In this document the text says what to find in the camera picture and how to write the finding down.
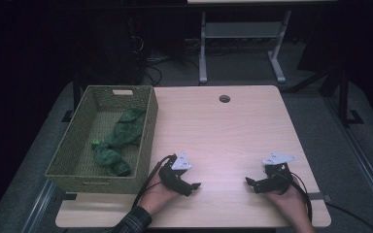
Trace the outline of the grey metal table frame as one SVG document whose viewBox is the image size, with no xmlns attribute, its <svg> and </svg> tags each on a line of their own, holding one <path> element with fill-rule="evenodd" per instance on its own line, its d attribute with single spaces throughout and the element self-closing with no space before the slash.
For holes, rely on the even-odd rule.
<svg viewBox="0 0 373 233">
<path fill-rule="evenodd" d="M 206 83 L 207 61 L 206 41 L 208 39 L 275 39 L 276 46 L 269 52 L 268 58 L 278 83 L 285 83 L 286 78 L 278 60 L 278 55 L 287 32 L 291 10 L 285 11 L 281 21 L 266 22 L 208 22 L 206 13 L 201 15 L 199 82 Z"/>
</svg>

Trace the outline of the black metal stand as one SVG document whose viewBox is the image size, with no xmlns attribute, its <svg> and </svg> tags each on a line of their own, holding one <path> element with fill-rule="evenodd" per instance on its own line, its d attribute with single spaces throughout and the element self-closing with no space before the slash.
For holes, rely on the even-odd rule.
<svg viewBox="0 0 373 233">
<path fill-rule="evenodd" d="M 349 127 L 351 124 L 363 124 L 363 119 L 356 110 L 348 108 L 349 78 L 346 69 L 340 64 L 332 64 L 312 77 L 292 87 L 282 90 L 282 93 L 296 93 L 308 85 L 323 80 L 319 88 L 322 97 L 330 97 L 338 90 L 337 115 L 341 122 Z"/>
</svg>

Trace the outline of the grey tape strip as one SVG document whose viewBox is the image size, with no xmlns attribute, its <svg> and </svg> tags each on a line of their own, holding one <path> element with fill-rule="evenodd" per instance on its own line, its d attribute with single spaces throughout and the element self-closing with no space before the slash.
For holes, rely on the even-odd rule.
<svg viewBox="0 0 373 233">
<path fill-rule="evenodd" d="M 308 197 L 310 200 L 323 200 L 323 202 L 328 203 L 332 201 L 332 198 L 329 194 L 322 194 L 321 192 L 308 193 Z"/>
</svg>

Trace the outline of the person's right hand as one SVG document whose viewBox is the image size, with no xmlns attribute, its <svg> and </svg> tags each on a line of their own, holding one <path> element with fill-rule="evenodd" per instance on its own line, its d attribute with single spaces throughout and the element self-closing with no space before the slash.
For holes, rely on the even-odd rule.
<svg viewBox="0 0 373 233">
<path fill-rule="evenodd" d="M 267 192 L 265 197 L 271 201 L 291 224 L 310 222 L 306 203 L 299 191 L 291 186 L 284 194 Z"/>
</svg>

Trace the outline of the metal floor rail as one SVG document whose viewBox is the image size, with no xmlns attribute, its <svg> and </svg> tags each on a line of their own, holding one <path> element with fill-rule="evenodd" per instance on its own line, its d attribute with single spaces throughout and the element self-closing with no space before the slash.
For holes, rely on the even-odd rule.
<svg viewBox="0 0 373 233">
<path fill-rule="evenodd" d="M 25 223 L 23 224 L 21 233 L 36 233 L 38 226 L 42 222 L 45 211 L 51 201 L 51 197 L 55 191 L 55 185 L 46 180 L 42 186 L 38 196 L 32 206 Z"/>
<path fill-rule="evenodd" d="M 346 119 L 342 119 L 338 106 L 331 99 L 324 97 L 323 102 L 342 135 L 347 140 L 350 149 L 355 155 L 357 165 L 373 192 L 373 165 L 351 129 L 352 125 L 363 125 L 364 121 L 356 110 L 348 110 L 345 114 Z"/>
</svg>

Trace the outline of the green fleece garment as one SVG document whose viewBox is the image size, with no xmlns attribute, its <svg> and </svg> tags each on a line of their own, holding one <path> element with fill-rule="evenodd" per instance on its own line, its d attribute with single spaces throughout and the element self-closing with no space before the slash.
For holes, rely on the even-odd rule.
<svg viewBox="0 0 373 233">
<path fill-rule="evenodd" d="M 130 145 L 140 145 L 146 111 L 141 108 L 127 109 L 110 134 L 102 141 L 94 139 L 91 142 L 95 163 L 105 167 L 110 176 L 127 177 L 131 174 L 130 165 L 122 157 L 122 152 Z"/>
</svg>

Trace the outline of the person's left hand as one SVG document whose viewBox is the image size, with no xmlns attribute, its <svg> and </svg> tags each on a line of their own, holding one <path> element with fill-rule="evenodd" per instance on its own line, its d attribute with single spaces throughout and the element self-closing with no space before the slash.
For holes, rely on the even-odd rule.
<svg viewBox="0 0 373 233">
<path fill-rule="evenodd" d="M 139 206 L 151 216 L 175 200 L 179 194 L 161 183 L 159 175 L 154 175 L 147 190 L 141 197 Z"/>
</svg>

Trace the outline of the dark computer tower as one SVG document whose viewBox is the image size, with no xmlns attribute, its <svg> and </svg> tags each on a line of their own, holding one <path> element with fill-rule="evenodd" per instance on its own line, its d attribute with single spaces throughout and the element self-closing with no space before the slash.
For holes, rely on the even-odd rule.
<svg viewBox="0 0 373 233">
<path fill-rule="evenodd" d="M 88 37 L 82 41 L 86 55 L 87 84 L 138 85 L 139 75 L 127 18 L 106 13 L 88 19 Z"/>
</svg>

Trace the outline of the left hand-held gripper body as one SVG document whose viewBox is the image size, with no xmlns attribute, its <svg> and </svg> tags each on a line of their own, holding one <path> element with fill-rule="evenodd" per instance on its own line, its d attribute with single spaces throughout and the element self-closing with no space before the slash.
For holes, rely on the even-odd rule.
<svg viewBox="0 0 373 233">
<path fill-rule="evenodd" d="M 191 168 L 184 152 L 170 154 L 161 160 L 162 166 L 158 172 L 161 182 L 168 188 L 192 188 L 190 183 L 182 180 L 182 174 Z"/>
</svg>

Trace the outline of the green woven basket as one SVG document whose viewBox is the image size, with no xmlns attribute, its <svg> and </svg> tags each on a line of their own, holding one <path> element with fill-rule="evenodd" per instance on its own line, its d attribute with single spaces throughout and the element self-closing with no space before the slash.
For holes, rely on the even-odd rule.
<svg viewBox="0 0 373 233">
<path fill-rule="evenodd" d="M 120 157 L 127 176 L 115 176 L 94 159 L 94 146 L 113 135 L 123 113 L 145 111 L 142 134 Z M 136 194 L 149 175 L 158 112 L 154 89 L 144 85 L 90 85 L 86 88 L 47 169 L 46 177 L 68 192 Z"/>
</svg>

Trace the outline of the black metal post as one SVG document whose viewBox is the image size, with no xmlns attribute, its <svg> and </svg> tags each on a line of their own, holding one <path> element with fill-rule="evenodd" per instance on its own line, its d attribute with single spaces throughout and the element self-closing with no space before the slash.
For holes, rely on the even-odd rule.
<svg viewBox="0 0 373 233">
<path fill-rule="evenodd" d="M 76 72 L 72 80 L 72 92 L 73 92 L 73 109 L 68 110 L 62 119 L 62 122 L 70 122 L 75 111 L 78 108 L 78 105 L 81 101 L 81 85 L 80 85 L 80 75 L 79 72 Z"/>
</svg>

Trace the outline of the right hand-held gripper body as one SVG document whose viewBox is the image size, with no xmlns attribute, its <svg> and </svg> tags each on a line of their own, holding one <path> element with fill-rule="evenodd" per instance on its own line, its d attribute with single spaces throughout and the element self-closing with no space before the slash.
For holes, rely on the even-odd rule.
<svg viewBox="0 0 373 233">
<path fill-rule="evenodd" d="M 262 160 L 264 172 L 267 175 L 264 192 L 278 192 L 284 194 L 293 181 L 288 164 L 297 159 L 294 155 L 272 152 Z"/>
</svg>

